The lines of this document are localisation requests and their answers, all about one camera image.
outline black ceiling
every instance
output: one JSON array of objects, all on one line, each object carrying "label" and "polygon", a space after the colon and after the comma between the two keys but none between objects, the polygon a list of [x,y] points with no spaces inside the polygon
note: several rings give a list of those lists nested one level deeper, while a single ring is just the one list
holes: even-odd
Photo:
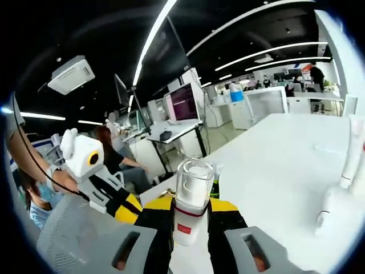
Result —
[{"label": "black ceiling", "polygon": [[[88,131],[94,126],[78,124],[77,120],[103,122],[105,112],[118,109],[113,74],[118,73],[131,87],[145,39],[165,1],[74,0],[57,5],[32,1],[19,5],[14,12],[21,19],[14,20],[14,38],[7,44],[14,53],[6,56],[12,64],[7,68],[7,87],[16,91],[22,111],[66,117],[66,121],[27,118],[26,131],[46,135],[63,133],[70,127]],[[245,68],[257,65],[249,59],[214,71],[230,61],[271,47],[318,41],[314,5],[286,4],[251,15],[208,40],[189,61],[202,83],[216,82],[221,76],[242,75]],[[262,0],[178,0],[169,16],[188,52],[212,30],[260,6]],[[67,96],[46,87],[51,73],[76,55],[86,56],[96,78]],[[316,55],[317,47],[309,46],[281,50],[272,56],[280,60]],[[152,98],[156,88],[137,85],[142,104]]]}]

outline floor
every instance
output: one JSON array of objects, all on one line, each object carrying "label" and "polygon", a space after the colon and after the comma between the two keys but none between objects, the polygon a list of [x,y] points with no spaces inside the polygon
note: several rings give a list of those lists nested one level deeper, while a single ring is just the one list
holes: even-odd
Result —
[{"label": "floor", "polygon": [[[201,137],[204,142],[206,153],[209,155],[210,153],[224,146],[243,132],[245,132],[245,130],[235,130],[232,122],[224,124],[219,128],[204,127],[201,130]],[[176,149],[172,149],[164,153],[163,158],[165,163],[167,164],[168,169],[174,172],[177,170],[177,166],[186,157]]]}]

